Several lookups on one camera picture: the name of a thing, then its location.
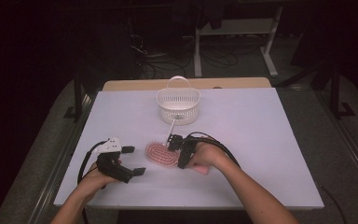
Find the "forearm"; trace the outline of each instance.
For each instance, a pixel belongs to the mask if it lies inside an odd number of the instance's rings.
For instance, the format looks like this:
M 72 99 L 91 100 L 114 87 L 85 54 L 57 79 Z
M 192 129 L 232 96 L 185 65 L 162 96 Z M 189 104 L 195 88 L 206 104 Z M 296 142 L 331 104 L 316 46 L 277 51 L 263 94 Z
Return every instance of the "forearm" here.
M 266 189 L 255 182 L 229 158 L 216 164 L 239 197 L 255 224 L 298 223 L 294 216 Z
M 86 203 L 86 197 L 74 191 L 62 205 L 51 224 L 77 223 Z

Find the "metal stand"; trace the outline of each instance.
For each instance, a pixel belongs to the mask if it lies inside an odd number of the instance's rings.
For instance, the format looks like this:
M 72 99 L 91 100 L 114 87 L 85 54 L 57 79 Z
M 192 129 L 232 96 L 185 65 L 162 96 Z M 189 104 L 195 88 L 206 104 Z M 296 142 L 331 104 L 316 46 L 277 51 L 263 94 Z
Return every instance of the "metal stand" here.
M 75 106 L 69 106 L 63 117 L 66 119 L 74 119 L 74 122 L 77 122 L 83 112 L 82 99 L 81 99 L 82 88 L 81 88 L 79 74 L 77 71 L 74 77 L 74 90 L 75 90 Z

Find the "basket handle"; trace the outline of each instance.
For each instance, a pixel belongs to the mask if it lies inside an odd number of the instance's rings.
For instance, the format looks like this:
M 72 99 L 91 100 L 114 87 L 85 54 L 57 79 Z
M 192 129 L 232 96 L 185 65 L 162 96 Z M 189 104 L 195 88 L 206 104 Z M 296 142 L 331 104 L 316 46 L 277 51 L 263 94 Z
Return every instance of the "basket handle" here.
M 187 78 L 181 77 L 181 76 L 171 77 L 170 80 L 169 80 L 168 83 L 167 83 L 167 88 L 170 87 L 170 82 L 173 81 L 173 80 L 175 80 L 175 79 L 182 79 L 182 80 L 186 81 L 187 84 L 188 84 L 188 87 L 191 88 L 190 82 L 187 80 Z

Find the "hand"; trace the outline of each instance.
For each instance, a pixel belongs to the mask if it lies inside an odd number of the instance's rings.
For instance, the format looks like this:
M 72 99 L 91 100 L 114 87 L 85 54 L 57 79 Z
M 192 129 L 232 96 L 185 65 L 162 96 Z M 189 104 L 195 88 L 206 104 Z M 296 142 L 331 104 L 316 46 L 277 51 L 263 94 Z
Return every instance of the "hand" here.
M 205 165 L 216 166 L 218 162 L 227 159 L 226 153 L 217 146 L 209 143 L 198 142 L 196 144 L 196 153 L 188 162 L 188 166 Z
M 89 168 L 89 172 L 75 188 L 75 192 L 83 195 L 86 198 L 86 202 L 88 202 L 94 197 L 94 194 L 98 190 L 114 182 L 119 181 L 101 173 L 97 168 L 97 164 L 94 162 Z

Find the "dark background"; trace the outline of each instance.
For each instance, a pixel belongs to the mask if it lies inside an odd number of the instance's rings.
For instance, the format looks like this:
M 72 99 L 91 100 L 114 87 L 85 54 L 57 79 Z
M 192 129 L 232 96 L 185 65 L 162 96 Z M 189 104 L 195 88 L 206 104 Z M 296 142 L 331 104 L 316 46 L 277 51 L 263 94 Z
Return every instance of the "dark background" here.
M 108 10 L 118 2 L 0 1 L 0 205 L 49 109 L 76 73 L 89 94 L 109 79 L 136 79 L 139 55 L 129 48 L 130 34 L 144 35 L 149 45 L 157 37 L 175 50 L 173 43 L 193 30 L 172 24 L 169 7 Z M 263 15 L 270 7 L 250 11 Z M 286 7 L 278 33 L 304 34 L 294 65 L 306 68 L 334 52 L 340 72 L 358 88 L 358 0 Z

